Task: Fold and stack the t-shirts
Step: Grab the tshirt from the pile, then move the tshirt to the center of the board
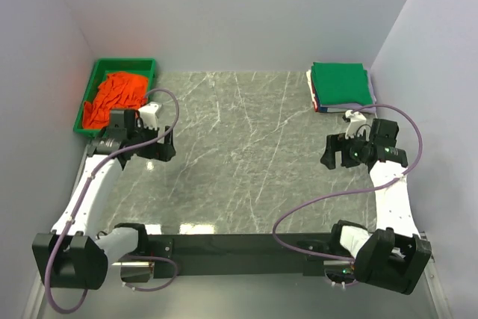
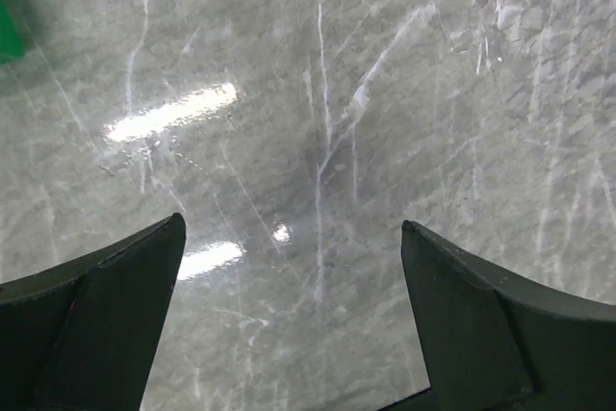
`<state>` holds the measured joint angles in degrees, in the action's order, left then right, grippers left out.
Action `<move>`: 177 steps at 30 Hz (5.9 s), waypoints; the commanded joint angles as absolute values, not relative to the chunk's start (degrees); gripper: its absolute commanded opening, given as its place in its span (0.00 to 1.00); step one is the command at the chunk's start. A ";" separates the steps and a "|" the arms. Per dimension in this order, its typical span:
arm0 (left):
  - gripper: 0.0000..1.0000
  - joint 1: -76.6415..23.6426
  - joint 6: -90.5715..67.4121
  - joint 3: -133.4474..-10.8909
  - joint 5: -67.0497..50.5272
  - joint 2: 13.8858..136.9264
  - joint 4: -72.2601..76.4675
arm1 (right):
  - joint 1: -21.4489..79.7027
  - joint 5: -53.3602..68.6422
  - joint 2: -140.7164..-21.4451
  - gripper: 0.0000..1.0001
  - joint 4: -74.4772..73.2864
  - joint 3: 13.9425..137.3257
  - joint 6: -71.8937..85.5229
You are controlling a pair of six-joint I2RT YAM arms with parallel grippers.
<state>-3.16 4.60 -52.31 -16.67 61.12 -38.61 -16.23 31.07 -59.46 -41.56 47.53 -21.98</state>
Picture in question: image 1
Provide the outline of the orange t shirt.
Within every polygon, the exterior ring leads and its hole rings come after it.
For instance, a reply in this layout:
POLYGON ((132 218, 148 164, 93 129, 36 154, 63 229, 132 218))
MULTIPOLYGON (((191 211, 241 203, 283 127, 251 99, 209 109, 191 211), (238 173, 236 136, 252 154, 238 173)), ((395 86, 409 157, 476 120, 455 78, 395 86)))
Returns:
POLYGON ((113 109, 138 110, 146 103, 149 79, 130 72, 111 72, 97 87, 91 102, 83 105, 82 126, 85 129, 102 129, 110 120, 113 109))

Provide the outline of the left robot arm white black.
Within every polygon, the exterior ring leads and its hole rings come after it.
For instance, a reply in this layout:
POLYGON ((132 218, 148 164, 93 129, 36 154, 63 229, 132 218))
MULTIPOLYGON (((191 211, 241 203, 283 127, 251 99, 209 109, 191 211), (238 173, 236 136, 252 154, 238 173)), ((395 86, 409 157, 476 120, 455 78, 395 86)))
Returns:
POLYGON ((99 218, 133 155, 170 161, 176 154, 173 131, 159 125, 162 106, 115 109, 110 122, 88 144, 81 178, 66 210, 50 232, 35 236, 32 250, 44 285, 50 288, 99 289, 116 261, 139 261, 149 251, 146 227, 121 223, 103 239, 99 218))

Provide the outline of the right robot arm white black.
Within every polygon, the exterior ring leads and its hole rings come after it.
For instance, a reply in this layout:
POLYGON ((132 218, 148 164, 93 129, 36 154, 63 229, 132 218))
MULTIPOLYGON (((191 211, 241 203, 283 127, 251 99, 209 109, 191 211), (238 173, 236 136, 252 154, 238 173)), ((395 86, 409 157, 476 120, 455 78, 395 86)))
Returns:
POLYGON ((336 258, 353 258, 356 281, 410 294, 432 249, 420 237, 412 217, 405 174, 408 159, 396 146, 399 126, 381 119, 368 125, 365 116, 352 111, 346 112, 344 121, 347 130, 327 137, 320 162, 333 170, 339 153, 342 167, 367 167, 376 188, 376 229, 369 232, 359 224, 339 220, 332 227, 328 250, 336 258))

